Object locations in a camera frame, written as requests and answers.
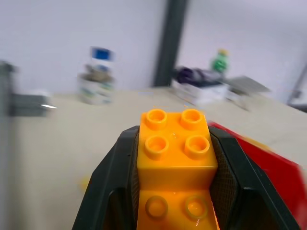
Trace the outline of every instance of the white container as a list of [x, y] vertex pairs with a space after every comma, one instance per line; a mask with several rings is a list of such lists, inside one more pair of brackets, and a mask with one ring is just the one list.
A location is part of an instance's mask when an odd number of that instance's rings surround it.
[[178, 97], [196, 106], [220, 101], [225, 98], [228, 91], [228, 86], [225, 84], [196, 87], [187, 83], [180, 84], [174, 79], [172, 87]]
[[95, 82], [80, 77], [80, 97], [88, 104], [106, 104], [111, 102], [114, 92], [113, 82]]

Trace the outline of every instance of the beige tabletop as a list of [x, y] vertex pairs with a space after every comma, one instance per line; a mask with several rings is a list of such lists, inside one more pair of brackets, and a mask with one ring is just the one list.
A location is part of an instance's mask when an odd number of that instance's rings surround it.
[[[88, 105], [74, 95], [55, 95], [51, 103], [57, 109], [47, 117], [15, 118], [19, 229], [71, 229], [83, 197], [81, 179], [91, 175], [120, 133], [153, 108], [186, 109], [166, 88], [116, 92], [113, 101]], [[199, 109], [207, 120], [306, 167], [307, 115], [263, 96], [246, 101], [249, 111], [228, 101]]]

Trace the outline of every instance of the green bottle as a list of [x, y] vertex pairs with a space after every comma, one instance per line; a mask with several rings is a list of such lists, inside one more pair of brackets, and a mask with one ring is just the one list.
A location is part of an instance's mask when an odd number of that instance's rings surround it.
[[219, 73], [225, 73], [228, 67], [227, 59], [227, 50], [219, 49], [217, 57], [212, 62], [211, 69]]

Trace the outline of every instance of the red object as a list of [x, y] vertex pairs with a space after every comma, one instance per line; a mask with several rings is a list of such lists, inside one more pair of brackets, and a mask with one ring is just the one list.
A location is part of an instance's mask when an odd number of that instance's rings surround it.
[[242, 150], [266, 172], [301, 229], [307, 229], [307, 191], [300, 166], [249, 143], [244, 137], [217, 123], [211, 122], [209, 125], [236, 137]]

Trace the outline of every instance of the lego stud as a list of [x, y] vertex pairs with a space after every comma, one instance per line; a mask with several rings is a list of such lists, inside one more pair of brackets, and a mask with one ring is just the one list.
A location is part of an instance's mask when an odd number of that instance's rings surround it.
[[181, 113], [180, 124], [185, 129], [194, 130], [200, 125], [204, 115], [196, 109], [187, 109]]
[[146, 114], [146, 124], [152, 130], [160, 130], [166, 126], [167, 114], [162, 109], [153, 109]]
[[185, 211], [191, 219], [203, 219], [208, 215], [208, 206], [204, 198], [194, 195], [186, 200]]
[[151, 136], [145, 141], [146, 153], [152, 160], [159, 161], [168, 150], [168, 140], [162, 136]]
[[150, 218], [160, 220], [167, 215], [168, 205], [163, 197], [155, 195], [147, 200], [145, 210]]
[[184, 146], [184, 152], [192, 159], [203, 158], [209, 150], [210, 143], [204, 136], [195, 135], [188, 137]]

